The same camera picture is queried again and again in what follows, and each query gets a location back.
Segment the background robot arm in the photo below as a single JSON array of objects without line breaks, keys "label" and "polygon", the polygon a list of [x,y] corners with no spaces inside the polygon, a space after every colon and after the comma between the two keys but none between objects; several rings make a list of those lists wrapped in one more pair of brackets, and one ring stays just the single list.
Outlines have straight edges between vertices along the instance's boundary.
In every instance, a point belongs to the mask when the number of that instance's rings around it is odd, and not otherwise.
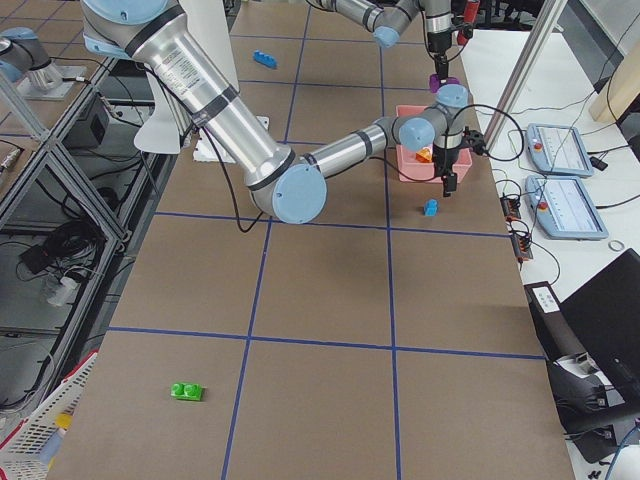
[{"label": "background robot arm", "polygon": [[32,29],[14,27],[1,32],[1,72],[26,99],[60,101],[86,68],[57,64]]}]

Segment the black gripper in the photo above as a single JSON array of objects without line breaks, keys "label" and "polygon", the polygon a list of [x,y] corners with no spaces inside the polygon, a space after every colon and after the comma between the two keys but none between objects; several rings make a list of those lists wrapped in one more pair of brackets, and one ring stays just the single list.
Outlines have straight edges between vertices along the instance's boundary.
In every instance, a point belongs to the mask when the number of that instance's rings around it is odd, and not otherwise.
[{"label": "black gripper", "polygon": [[457,191],[457,174],[453,171],[453,165],[458,161],[461,148],[433,148],[433,163],[435,175],[442,176],[443,196],[451,197]]},{"label": "black gripper", "polygon": [[444,30],[427,33],[427,49],[434,56],[435,73],[439,80],[449,78],[449,60],[447,51],[452,46],[452,32]]}]

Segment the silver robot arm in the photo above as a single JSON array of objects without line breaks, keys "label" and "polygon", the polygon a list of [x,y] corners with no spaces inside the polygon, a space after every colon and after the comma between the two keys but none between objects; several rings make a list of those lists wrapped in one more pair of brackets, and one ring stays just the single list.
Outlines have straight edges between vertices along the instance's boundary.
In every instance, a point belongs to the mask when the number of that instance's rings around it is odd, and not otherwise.
[{"label": "silver robot arm", "polygon": [[207,20],[200,1],[84,1],[87,50],[132,61],[155,98],[210,142],[231,208],[289,224],[324,209],[327,181],[397,147],[429,148],[429,185],[458,178],[470,92],[442,86],[399,116],[383,77],[401,53],[458,60],[448,1],[246,1]]},{"label": "silver robot arm", "polygon": [[413,21],[421,19],[426,53],[435,68],[429,77],[430,89],[435,92],[444,85],[459,82],[449,75],[452,59],[447,52],[454,44],[465,47],[473,37],[473,2],[467,3],[463,15],[454,13],[450,1],[398,1],[389,7],[381,7],[372,1],[334,0],[311,1],[309,5],[317,10],[337,13],[362,26],[382,49],[396,45]]}]

